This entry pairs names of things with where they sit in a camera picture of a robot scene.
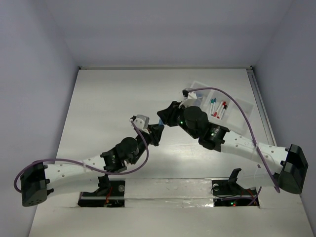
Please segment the red whiteboard marker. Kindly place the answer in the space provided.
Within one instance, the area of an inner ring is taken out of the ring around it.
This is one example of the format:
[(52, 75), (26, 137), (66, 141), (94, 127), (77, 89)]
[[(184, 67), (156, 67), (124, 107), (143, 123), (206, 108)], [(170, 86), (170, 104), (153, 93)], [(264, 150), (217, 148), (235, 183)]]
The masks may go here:
[(226, 105), (226, 102), (221, 101), (213, 116), (216, 118), (219, 117), (225, 105)]
[(222, 104), (223, 104), (223, 101), (221, 101), (221, 102), (218, 104), (218, 106), (217, 106), (217, 108), (216, 108), (216, 110), (215, 110), (215, 112), (214, 112), (214, 114), (213, 114), (214, 117), (217, 117), (218, 112), (219, 112), (219, 110), (220, 110)]

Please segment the green whiteboard marker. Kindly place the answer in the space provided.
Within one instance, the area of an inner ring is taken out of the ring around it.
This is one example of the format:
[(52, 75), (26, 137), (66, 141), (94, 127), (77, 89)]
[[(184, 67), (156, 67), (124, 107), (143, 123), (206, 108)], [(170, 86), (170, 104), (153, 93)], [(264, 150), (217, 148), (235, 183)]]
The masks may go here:
[(210, 110), (210, 115), (211, 115), (211, 116), (214, 116), (215, 107), (216, 107), (216, 101), (217, 101), (216, 98), (214, 98), (214, 99), (212, 100), (212, 103), (211, 103), (211, 110)]

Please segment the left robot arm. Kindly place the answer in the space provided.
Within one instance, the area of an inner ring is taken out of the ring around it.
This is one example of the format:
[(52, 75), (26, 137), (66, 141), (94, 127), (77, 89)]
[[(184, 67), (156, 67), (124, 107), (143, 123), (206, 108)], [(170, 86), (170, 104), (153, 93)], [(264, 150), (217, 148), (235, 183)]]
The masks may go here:
[(127, 175), (140, 170), (149, 159), (149, 146), (158, 146), (164, 126), (141, 128), (132, 124), (135, 138), (126, 137), (109, 151), (82, 161), (65, 158), (36, 160), (22, 169), (14, 180), (22, 206), (30, 207), (48, 198), (73, 192), (107, 195), (109, 176)]

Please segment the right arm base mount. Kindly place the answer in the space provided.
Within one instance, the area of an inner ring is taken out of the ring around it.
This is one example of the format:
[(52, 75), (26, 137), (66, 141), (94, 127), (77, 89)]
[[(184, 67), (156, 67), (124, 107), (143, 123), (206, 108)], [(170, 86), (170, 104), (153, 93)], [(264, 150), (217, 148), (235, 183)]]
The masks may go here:
[(227, 179), (212, 180), (210, 190), (215, 207), (260, 206), (256, 188), (244, 189), (237, 184), (241, 168), (232, 171)]

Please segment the black whiteboard marker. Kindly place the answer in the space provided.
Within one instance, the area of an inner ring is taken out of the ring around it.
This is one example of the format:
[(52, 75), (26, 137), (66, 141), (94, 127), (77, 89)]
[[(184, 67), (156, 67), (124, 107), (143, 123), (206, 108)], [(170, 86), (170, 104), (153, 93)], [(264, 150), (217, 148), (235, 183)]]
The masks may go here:
[(218, 115), (218, 119), (222, 119), (222, 117), (223, 117), (223, 115), (224, 115), (224, 113), (225, 113), (225, 111), (226, 111), (226, 108), (227, 108), (227, 105), (225, 105), (224, 107), (223, 107), (223, 109), (221, 110), (221, 112), (219, 113), (219, 115)]

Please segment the paper clip jar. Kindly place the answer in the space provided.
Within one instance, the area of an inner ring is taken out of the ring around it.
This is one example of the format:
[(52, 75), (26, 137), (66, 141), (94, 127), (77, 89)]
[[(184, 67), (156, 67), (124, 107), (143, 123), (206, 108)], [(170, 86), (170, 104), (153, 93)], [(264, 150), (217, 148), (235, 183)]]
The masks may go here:
[(201, 90), (201, 91), (195, 91), (194, 92), (197, 96), (197, 99), (199, 100), (202, 100), (204, 98), (204, 92)]

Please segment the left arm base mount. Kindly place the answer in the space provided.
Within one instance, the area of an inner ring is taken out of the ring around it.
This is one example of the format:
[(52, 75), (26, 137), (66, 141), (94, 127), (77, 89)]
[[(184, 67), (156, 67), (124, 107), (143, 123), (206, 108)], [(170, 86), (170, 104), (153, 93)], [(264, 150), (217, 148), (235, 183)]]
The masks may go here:
[(112, 179), (108, 175), (98, 178), (98, 189), (89, 193), (81, 192), (78, 199), (79, 207), (125, 207), (125, 179)]

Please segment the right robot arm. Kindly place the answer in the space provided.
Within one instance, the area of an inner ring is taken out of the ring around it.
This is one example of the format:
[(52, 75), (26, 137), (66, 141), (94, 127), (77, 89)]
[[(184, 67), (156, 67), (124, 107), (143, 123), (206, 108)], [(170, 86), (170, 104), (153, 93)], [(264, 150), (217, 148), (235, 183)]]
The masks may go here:
[(208, 150), (236, 155), (259, 165), (254, 174), (235, 168), (227, 181), (231, 193), (238, 194), (253, 187), (279, 187), (291, 194), (302, 193), (308, 163), (301, 147), (255, 143), (226, 127), (211, 123), (200, 107), (184, 107), (177, 101), (158, 111), (157, 115), (165, 125), (181, 127)]

